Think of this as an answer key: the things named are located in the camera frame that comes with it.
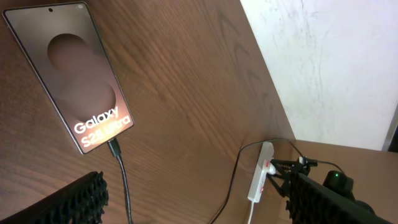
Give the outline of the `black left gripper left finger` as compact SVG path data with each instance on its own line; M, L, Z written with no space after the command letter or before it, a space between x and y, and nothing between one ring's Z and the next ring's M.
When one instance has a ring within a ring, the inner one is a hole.
M1 224L99 224L108 201L103 173L94 171L1 220Z

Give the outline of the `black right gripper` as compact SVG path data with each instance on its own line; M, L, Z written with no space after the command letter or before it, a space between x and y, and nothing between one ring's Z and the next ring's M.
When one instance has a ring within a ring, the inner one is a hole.
M279 174L267 174L267 179L274 186L277 193L281 197L290 197L291 175L289 173L297 171L297 173L303 174L305 176L308 176L310 173L309 161L306 157L299 157L297 161L272 159L271 164L275 167L276 172ZM282 184L279 185L275 179L282 180Z

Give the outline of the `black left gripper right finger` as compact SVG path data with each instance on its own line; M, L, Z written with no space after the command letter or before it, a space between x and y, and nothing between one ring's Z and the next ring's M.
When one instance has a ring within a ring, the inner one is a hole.
M290 175L289 218L308 224L390 224L303 174Z

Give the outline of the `Samsung Galaxy smartphone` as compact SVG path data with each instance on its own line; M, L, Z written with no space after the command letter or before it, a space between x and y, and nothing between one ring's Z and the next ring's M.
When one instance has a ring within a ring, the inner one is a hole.
M133 127L85 2L6 9L2 16L82 154Z

